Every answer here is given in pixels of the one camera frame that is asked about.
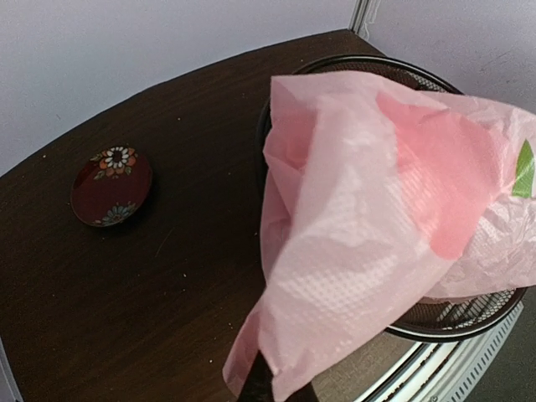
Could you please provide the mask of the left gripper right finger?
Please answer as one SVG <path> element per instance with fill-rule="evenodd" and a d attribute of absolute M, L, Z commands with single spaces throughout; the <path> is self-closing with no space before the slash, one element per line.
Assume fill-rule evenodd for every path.
<path fill-rule="evenodd" d="M 311 383 L 306 384 L 301 389 L 293 393 L 288 402 L 317 402 L 317 396 Z"/>

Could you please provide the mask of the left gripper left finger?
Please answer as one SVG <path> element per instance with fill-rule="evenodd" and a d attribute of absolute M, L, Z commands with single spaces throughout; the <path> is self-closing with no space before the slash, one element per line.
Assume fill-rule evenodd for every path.
<path fill-rule="evenodd" d="M 271 372 L 263 354 L 258 352 L 237 402 L 274 402 Z"/>

